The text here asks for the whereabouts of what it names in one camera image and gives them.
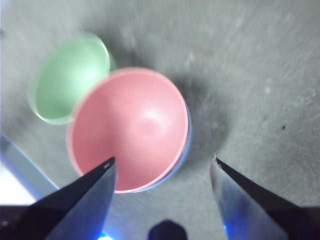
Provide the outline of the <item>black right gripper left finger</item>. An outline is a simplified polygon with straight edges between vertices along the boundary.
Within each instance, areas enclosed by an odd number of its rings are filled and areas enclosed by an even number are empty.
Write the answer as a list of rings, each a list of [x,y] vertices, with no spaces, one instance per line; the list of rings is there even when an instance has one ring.
[[[71,184],[31,205],[0,208],[2,240],[96,240],[102,233],[117,178],[109,158]]]

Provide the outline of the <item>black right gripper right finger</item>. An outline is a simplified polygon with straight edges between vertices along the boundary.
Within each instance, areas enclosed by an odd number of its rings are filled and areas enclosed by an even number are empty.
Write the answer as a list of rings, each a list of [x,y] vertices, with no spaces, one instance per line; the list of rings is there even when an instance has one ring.
[[[318,240],[320,208],[298,206],[242,175],[216,154],[210,179],[229,240]]]

